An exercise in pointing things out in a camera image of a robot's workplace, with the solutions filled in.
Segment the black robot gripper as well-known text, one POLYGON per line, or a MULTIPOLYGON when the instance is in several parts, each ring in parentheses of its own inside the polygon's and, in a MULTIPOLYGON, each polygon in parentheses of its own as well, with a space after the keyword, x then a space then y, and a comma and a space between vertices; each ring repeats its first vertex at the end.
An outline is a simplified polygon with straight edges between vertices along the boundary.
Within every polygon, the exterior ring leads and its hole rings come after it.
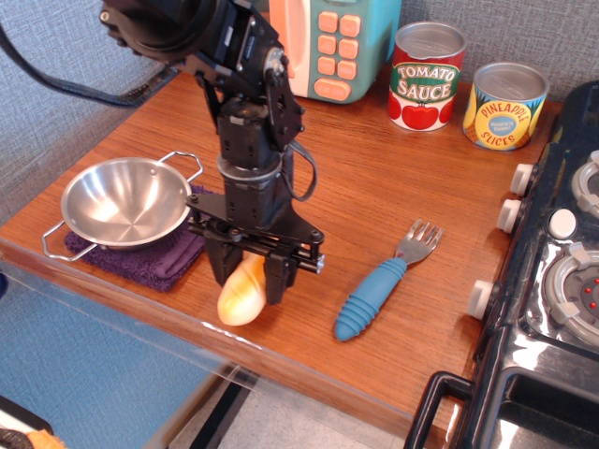
POLYGON ((225 192, 187 197, 193 217, 190 229, 203 236, 221 286, 244 251, 267 257, 267 303, 280 304, 297 268, 318 273, 324 266, 324 234, 293 209, 294 161, 279 158, 267 167, 245 169, 220 158, 217 166, 225 192))

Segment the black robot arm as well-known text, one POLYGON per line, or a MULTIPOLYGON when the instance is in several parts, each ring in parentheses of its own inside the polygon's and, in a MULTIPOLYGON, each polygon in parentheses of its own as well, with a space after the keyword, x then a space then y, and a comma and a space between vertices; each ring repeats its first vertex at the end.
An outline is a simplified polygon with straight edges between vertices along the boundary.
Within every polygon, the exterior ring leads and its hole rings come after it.
POLYGON ((190 228, 224 283, 244 253, 264 258, 266 298, 278 304, 299 270, 318 272, 323 233, 293 208, 303 108, 277 32, 247 1, 107 1, 101 20, 133 52, 191 74, 220 138, 221 195, 191 195, 190 228))

